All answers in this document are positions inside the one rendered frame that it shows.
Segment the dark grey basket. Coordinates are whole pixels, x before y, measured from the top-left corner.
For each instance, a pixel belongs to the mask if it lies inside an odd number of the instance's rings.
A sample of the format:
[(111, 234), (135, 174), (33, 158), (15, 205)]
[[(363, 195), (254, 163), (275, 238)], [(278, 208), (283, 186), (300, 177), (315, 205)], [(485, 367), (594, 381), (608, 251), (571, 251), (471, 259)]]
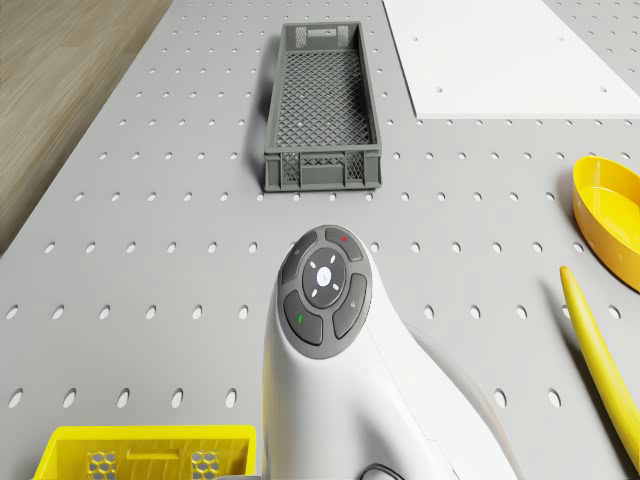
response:
[(381, 154), (361, 24), (284, 24), (266, 127), (266, 190), (376, 189)]

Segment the white board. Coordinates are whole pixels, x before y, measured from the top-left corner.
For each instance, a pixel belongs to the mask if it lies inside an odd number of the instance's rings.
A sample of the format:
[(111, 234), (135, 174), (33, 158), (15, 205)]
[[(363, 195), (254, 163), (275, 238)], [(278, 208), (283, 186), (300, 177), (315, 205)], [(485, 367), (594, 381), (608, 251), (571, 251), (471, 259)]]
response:
[(543, 0), (384, 0), (417, 119), (640, 119)]

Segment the banana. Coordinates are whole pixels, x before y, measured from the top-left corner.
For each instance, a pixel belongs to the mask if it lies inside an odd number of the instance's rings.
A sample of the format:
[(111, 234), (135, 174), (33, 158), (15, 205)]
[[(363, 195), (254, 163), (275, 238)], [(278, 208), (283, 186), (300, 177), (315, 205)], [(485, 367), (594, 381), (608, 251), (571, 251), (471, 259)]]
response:
[(588, 302), (567, 266), (559, 269), (571, 324), (583, 358), (624, 449), (640, 475), (640, 410), (609, 352)]

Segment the yellow basket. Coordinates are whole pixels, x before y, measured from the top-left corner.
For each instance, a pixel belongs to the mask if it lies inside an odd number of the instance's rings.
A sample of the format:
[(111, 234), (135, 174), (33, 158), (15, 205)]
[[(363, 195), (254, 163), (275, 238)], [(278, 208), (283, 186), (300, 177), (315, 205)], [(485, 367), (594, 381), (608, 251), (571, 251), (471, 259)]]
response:
[(215, 480), (256, 473), (251, 425), (62, 426), (32, 480)]

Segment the yellow bowl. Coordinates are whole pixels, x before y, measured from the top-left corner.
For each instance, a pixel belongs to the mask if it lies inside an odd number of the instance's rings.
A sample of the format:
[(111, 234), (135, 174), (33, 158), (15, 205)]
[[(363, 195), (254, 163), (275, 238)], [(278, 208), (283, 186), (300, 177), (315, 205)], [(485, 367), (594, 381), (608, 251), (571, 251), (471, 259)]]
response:
[(640, 293), (640, 175), (606, 158), (582, 157), (573, 168), (572, 201), (593, 253)]

